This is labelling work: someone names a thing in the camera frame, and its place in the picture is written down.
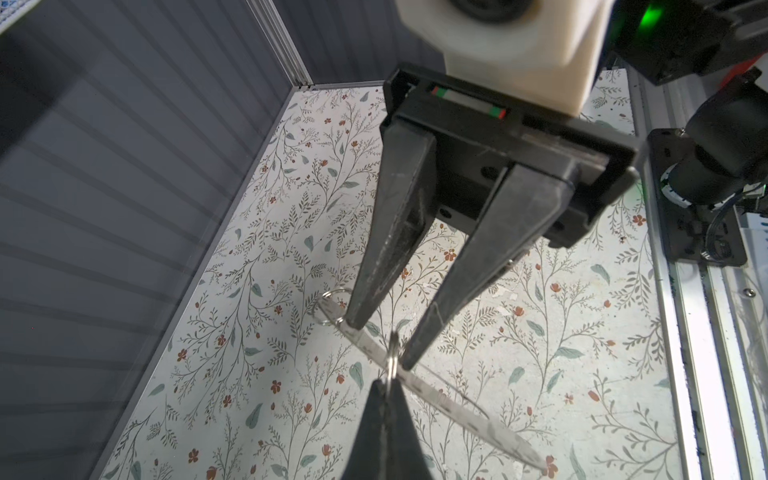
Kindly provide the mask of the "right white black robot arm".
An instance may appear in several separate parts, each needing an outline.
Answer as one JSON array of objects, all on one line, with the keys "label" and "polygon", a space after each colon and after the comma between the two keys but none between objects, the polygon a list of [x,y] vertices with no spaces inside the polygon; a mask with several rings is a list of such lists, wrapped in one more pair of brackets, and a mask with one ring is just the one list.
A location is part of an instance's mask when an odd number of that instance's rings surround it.
[{"label": "right white black robot arm", "polygon": [[452,318],[540,238],[568,248],[639,177],[653,139],[580,112],[617,57],[665,113],[692,115],[662,168],[668,200],[731,204],[767,179],[763,1],[400,1],[402,22],[445,69],[403,63],[387,115],[367,248],[344,315],[361,330],[436,220],[467,240],[400,363],[417,364]]}]

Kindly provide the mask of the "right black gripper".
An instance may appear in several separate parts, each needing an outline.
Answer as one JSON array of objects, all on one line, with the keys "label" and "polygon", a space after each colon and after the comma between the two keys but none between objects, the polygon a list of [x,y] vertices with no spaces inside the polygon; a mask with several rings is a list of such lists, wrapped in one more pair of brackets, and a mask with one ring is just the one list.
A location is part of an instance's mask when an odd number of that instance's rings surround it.
[{"label": "right black gripper", "polygon": [[410,63],[393,71],[383,91],[391,124],[346,322],[364,328],[437,208],[440,221],[464,233],[476,227],[402,351],[400,364],[411,369],[544,233],[554,247],[585,237],[638,181],[641,141]]}]

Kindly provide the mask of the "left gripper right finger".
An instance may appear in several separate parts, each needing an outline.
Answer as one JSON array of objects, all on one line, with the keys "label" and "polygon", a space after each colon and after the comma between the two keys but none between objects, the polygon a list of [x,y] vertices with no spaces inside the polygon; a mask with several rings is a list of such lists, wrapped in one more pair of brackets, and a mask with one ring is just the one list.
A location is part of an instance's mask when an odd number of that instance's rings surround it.
[{"label": "left gripper right finger", "polygon": [[386,478],[432,478],[400,383],[391,383],[386,393]]}]

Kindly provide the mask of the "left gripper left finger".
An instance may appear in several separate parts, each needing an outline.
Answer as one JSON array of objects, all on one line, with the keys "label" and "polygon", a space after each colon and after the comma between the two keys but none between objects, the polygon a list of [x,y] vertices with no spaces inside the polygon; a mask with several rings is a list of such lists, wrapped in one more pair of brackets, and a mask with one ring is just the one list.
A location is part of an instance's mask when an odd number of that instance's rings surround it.
[{"label": "left gripper left finger", "polygon": [[384,479],[386,470],[386,396],[381,380],[372,383],[343,480]]}]

